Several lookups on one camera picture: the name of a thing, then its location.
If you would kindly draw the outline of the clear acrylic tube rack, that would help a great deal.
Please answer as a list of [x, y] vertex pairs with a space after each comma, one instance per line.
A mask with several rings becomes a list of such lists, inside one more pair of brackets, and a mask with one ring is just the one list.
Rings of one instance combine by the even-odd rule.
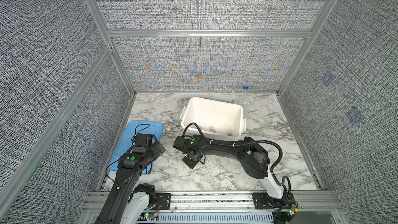
[[257, 98], [257, 93], [245, 91], [239, 98], [238, 104], [242, 106], [254, 104]]

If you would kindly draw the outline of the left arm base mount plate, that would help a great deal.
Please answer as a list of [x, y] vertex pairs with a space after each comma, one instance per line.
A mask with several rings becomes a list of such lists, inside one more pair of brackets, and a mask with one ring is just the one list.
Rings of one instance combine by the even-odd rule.
[[156, 201], [155, 201], [155, 210], [169, 210], [171, 205], [171, 197], [170, 193], [156, 193]]

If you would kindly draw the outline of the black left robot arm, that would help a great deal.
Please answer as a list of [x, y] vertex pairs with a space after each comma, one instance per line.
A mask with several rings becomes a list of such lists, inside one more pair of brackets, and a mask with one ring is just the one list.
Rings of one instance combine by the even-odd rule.
[[132, 146], [118, 160], [113, 187], [96, 219], [97, 224], [119, 224], [142, 171], [165, 152], [153, 134], [137, 134]]

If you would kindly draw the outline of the blue plastic box lid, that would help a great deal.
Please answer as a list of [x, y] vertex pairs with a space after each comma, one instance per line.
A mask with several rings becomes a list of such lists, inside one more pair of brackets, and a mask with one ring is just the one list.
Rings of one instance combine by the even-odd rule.
[[122, 137], [110, 159], [109, 169], [113, 172], [117, 171], [119, 158], [127, 152], [127, 150], [133, 146], [135, 140], [133, 139], [137, 134], [149, 134], [154, 135], [152, 143], [160, 141], [164, 125], [160, 122], [133, 120], [129, 122], [122, 134]]

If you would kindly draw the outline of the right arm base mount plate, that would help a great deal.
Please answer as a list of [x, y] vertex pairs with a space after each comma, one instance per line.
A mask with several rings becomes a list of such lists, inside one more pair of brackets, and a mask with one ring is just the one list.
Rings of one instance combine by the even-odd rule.
[[269, 203], [268, 194], [266, 192], [253, 193], [252, 200], [255, 209], [273, 209]]

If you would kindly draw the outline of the white plastic storage box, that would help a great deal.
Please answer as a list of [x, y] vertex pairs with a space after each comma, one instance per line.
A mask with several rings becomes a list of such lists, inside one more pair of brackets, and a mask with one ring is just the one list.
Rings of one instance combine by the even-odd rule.
[[[195, 122], [208, 138], [225, 141], [238, 141], [246, 132], [247, 119], [242, 106], [227, 102], [193, 97], [180, 114], [181, 126]], [[210, 126], [218, 126], [220, 133], [210, 131]]]

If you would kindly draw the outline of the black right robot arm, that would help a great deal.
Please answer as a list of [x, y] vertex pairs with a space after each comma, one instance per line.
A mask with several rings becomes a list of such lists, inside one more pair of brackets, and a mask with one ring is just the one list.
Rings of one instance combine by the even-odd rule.
[[[268, 151], [261, 146], [262, 144], [271, 145], [278, 150], [278, 157], [274, 163], [270, 162]], [[183, 162], [191, 169], [198, 163], [205, 164], [207, 156], [234, 159], [241, 164], [247, 175], [261, 181], [271, 206], [282, 208], [288, 203], [291, 187], [284, 185], [288, 177], [285, 176], [282, 181], [279, 181], [274, 172], [283, 158], [283, 150], [275, 142], [256, 141], [250, 137], [232, 142], [194, 135], [191, 138], [177, 137], [173, 147], [185, 155]]]

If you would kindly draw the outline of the white ceramic mortar bowl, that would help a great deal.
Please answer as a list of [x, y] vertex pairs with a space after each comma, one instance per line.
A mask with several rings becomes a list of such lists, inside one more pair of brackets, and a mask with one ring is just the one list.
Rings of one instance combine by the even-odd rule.
[[218, 126], [213, 126], [213, 125], [210, 126], [209, 129], [213, 133], [220, 133], [220, 130], [221, 130]]

